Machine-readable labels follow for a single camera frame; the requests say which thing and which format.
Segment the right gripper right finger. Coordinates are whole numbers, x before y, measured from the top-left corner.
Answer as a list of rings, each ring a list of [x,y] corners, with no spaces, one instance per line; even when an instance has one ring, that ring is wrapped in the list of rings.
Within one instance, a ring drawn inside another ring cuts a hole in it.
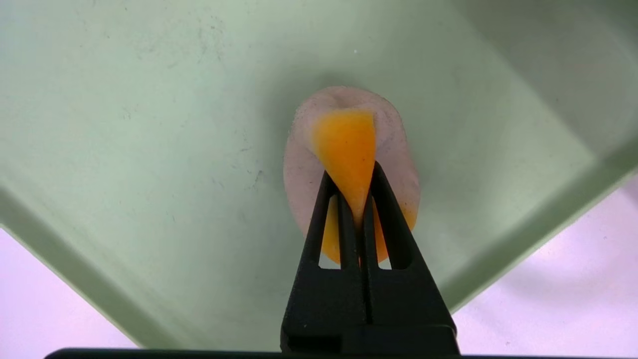
[[[457,329],[381,165],[364,212],[367,329],[383,352],[458,352]]]

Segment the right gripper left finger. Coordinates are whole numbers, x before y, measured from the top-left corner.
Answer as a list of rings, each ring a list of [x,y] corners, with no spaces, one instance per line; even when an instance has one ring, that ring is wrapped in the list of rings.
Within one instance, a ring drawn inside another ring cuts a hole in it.
[[[340,267],[321,268],[319,259],[330,199],[337,199]],[[324,173],[296,277],[281,323],[283,352],[343,352],[348,330],[365,324],[358,234],[344,196]]]

